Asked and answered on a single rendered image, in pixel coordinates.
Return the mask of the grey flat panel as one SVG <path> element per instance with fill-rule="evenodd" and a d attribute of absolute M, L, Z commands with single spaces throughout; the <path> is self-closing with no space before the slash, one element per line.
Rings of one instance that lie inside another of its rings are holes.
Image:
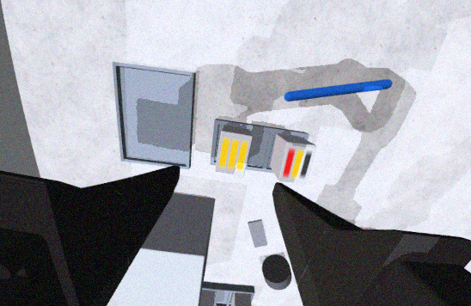
<path fill-rule="evenodd" d="M 0 0 L 0 170 L 40 177 L 15 77 Z"/>

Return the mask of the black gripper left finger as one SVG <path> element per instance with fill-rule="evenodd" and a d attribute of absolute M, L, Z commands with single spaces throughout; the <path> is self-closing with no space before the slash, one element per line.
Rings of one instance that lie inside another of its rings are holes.
<path fill-rule="evenodd" d="M 46 239 L 68 306 L 107 306 L 179 177 L 174 165 L 77 187 L 0 170 L 0 228 Z"/>

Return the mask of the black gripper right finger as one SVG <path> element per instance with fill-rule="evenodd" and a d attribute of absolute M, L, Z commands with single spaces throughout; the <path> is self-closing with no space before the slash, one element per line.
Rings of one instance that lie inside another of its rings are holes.
<path fill-rule="evenodd" d="M 471 240 L 361 229 L 276 182 L 273 203 L 303 306 L 364 306 L 401 261 L 471 261 Z"/>

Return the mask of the blue rod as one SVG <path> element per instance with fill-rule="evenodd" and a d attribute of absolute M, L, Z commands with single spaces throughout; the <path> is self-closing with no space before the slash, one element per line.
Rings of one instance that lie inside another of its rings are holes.
<path fill-rule="evenodd" d="M 380 81 L 369 81 L 363 83 L 354 83 L 354 84 L 342 84 L 337 86 L 331 86 L 326 88 L 313 88 L 313 89 L 303 89 L 297 91 L 287 92 L 284 95 L 285 101 L 300 101 L 313 99 L 324 96 L 336 96 L 336 95 L 346 95 L 357 92 L 369 92 L 380 89 L 389 89 L 392 86 L 392 81 L 390 79 L 380 80 Z"/>

